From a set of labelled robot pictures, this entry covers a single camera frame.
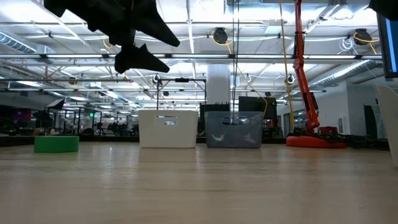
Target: green cylindrical object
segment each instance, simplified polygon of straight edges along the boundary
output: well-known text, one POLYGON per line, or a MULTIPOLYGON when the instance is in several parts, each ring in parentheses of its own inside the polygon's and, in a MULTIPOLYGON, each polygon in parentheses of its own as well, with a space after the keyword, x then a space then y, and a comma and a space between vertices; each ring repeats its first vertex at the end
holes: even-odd
POLYGON ((62 153, 79 151, 78 136, 36 136, 34 152, 62 153))

